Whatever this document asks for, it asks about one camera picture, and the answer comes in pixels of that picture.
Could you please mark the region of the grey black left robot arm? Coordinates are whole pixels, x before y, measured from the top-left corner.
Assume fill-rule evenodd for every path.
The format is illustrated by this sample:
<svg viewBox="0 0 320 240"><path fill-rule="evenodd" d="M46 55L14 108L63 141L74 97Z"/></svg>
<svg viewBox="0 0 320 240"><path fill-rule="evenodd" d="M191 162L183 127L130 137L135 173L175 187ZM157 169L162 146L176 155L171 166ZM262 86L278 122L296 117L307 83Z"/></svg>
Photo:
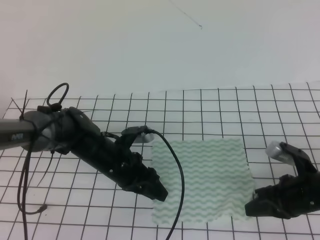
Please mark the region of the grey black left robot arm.
<svg viewBox="0 0 320 240"><path fill-rule="evenodd" d="M22 147L32 152L74 154L114 181L124 191L164 201L168 191L156 170L131 151L133 143L152 141L147 126L128 127L120 136L102 132L75 107L58 112L27 112L22 119L1 119L1 150Z"/></svg>

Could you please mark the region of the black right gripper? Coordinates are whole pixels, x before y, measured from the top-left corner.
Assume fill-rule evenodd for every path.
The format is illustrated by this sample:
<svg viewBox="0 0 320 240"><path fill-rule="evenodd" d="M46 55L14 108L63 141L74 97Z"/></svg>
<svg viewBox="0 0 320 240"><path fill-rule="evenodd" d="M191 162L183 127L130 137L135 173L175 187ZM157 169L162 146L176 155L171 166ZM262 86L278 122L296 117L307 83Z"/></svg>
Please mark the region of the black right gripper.
<svg viewBox="0 0 320 240"><path fill-rule="evenodd" d="M291 219L320 210L320 173L284 175L278 184L257 188L245 204L248 217Z"/></svg>

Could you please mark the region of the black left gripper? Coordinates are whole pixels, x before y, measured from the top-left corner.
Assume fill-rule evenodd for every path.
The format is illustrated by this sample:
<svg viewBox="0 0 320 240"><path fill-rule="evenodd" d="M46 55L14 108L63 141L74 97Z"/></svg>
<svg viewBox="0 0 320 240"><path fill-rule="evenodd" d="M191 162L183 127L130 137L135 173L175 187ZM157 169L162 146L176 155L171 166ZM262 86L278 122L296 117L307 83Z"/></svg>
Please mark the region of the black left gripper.
<svg viewBox="0 0 320 240"><path fill-rule="evenodd" d="M124 191L164 202L168 191L157 172L142 163L142 156L104 136L86 135L71 152L118 184Z"/></svg>

